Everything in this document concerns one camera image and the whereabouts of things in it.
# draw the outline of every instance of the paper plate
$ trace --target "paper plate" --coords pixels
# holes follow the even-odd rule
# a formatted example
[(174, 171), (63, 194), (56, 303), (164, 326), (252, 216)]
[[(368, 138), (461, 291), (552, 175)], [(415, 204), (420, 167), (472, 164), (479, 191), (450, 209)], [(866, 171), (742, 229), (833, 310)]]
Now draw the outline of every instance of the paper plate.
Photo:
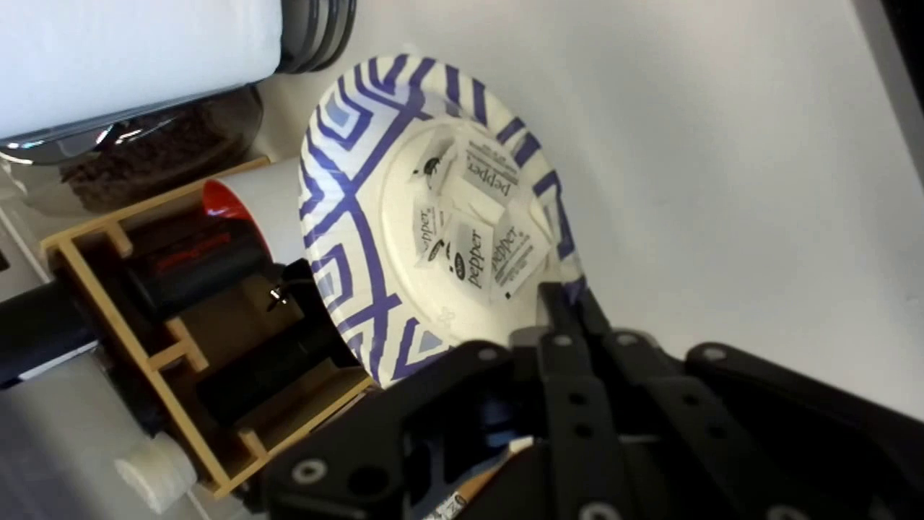
[(461, 342), (508, 343), (545, 323), (538, 282), (583, 281), (539, 141), (456, 66), (359, 63), (320, 97), (301, 158), (306, 259), (378, 385)]

